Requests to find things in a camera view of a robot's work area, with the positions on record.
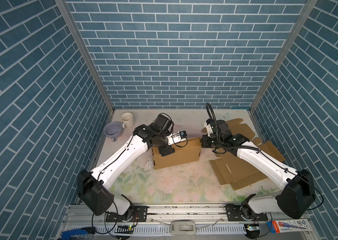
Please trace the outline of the brown cardboard box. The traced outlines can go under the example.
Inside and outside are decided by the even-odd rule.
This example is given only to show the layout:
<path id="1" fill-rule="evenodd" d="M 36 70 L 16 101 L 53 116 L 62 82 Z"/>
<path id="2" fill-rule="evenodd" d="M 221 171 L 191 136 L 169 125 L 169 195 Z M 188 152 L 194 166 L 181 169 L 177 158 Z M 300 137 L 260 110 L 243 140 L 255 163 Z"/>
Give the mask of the brown cardboard box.
<path id="1" fill-rule="evenodd" d="M 196 162 L 200 158 L 202 149 L 200 139 L 188 140 L 184 148 L 179 148 L 174 145 L 171 145 L 171 147 L 175 152 L 165 157 L 160 154 L 158 147 L 152 148 L 155 170 Z"/>
<path id="2" fill-rule="evenodd" d="M 270 178 L 280 189 L 281 172 L 264 154 L 280 165 L 286 160 L 281 152 L 270 142 L 262 143 L 260 138 L 255 137 L 254 131 L 242 123 L 242 119 L 229 120 L 230 134 L 244 145 L 258 148 L 261 151 L 237 149 L 222 155 L 216 154 L 217 159 L 210 160 L 210 164 L 221 185 L 229 184 L 234 190 L 250 186 L 265 178 Z"/>

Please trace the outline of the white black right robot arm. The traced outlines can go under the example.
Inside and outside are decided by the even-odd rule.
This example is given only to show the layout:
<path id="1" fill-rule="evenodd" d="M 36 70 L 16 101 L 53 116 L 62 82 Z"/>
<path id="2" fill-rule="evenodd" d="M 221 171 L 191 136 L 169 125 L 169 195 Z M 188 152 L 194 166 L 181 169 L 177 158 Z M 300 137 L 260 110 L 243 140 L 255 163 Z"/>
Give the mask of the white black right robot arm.
<path id="1" fill-rule="evenodd" d="M 261 150 L 241 134 L 229 136 L 224 143 L 216 134 L 204 135 L 202 148 L 223 149 L 235 157 L 251 164 L 265 174 L 280 189 L 277 193 L 258 196 L 252 194 L 241 203 L 244 219 L 251 221 L 262 213 L 282 212 L 292 219 L 299 219 L 312 210 L 319 190 L 314 186 L 312 174 L 307 170 L 289 167 Z"/>

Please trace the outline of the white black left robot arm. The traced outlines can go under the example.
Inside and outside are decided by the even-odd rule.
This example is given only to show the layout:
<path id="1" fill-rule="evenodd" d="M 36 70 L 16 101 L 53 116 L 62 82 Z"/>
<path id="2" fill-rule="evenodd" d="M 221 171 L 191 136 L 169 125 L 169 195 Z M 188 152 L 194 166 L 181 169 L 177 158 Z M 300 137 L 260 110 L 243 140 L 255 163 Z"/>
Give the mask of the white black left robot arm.
<path id="1" fill-rule="evenodd" d="M 187 140 L 185 131 L 174 133 L 174 122 L 167 114 L 159 114 L 150 125 L 136 127 L 127 142 L 102 164 L 90 171 L 80 171 L 78 197 L 95 216 L 109 212 L 128 220 L 134 204 L 127 197 L 111 193 L 113 183 L 135 159 L 151 148 L 157 147 L 165 157 L 175 152 L 174 146 Z"/>

